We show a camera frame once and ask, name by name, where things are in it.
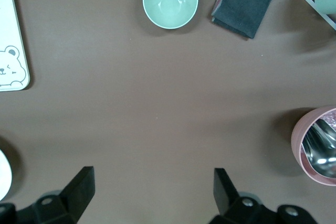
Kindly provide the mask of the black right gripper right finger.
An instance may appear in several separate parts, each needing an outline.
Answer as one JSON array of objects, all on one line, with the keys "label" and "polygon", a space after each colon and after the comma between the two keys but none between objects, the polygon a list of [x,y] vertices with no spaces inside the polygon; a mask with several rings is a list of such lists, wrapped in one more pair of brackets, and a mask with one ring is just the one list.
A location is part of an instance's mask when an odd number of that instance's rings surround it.
[{"label": "black right gripper right finger", "polygon": [[209,224],[318,224],[301,207],[281,205],[272,211],[251,196],[241,196],[223,168],[214,169],[213,195],[219,214]]}]

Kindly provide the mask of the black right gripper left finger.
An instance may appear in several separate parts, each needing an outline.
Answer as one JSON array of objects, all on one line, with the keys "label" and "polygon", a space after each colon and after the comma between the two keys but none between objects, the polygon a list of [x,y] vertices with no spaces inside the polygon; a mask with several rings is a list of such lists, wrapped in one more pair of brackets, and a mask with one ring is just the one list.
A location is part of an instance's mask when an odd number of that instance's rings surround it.
[{"label": "black right gripper left finger", "polygon": [[18,224],[77,224],[95,195],[94,167],[85,166],[57,194],[48,194],[18,212]]}]

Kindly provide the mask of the white round plate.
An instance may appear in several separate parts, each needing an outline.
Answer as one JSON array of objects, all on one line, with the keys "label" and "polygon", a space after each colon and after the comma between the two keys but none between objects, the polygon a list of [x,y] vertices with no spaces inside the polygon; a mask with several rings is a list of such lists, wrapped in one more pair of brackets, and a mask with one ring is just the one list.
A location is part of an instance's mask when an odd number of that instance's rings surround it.
[{"label": "white round plate", "polygon": [[12,169],[2,150],[0,150],[0,201],[8,194],[12,185]]}]

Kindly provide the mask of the pink bowl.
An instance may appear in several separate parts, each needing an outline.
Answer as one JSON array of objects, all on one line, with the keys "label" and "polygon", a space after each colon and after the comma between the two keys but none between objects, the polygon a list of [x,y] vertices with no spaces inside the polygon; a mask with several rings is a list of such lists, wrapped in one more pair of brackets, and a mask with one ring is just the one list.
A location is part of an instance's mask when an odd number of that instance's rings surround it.
[{"label": "pink bowl", "polygon": [[305,174],[317,183],[326,186],[336,186],[336,178],[328,178],[317,173],[313,167],[309,164],[309,161],[304,153],[302,142],[310,127],[320,119],[331,112],[336,112],[336,106],[324,106],[306,113],[299,119],[292,130],[291,134],[291,148],[293,155],[305,172]]}]

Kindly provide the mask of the cream tray with bear print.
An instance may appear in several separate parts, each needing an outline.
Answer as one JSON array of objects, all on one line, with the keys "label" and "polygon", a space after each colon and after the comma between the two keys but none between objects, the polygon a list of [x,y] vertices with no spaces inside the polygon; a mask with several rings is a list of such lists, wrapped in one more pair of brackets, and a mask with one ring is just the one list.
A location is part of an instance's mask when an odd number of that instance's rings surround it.
[{"label": "cream tray with bear print", "polygon": [[30,74],[14,0],[0,0],[0,92],[18,91]]}]

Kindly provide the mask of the dark grey folded cloth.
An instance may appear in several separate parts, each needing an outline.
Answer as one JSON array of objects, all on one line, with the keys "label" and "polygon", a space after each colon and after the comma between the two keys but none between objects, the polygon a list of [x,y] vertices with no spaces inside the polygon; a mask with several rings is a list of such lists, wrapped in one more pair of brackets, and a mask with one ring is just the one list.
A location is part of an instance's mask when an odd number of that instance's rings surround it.
[{"label": "dark grey folded cloth", "polygon": [[216,0],[212,22],[245,38],[256,32],[272,0]]}]

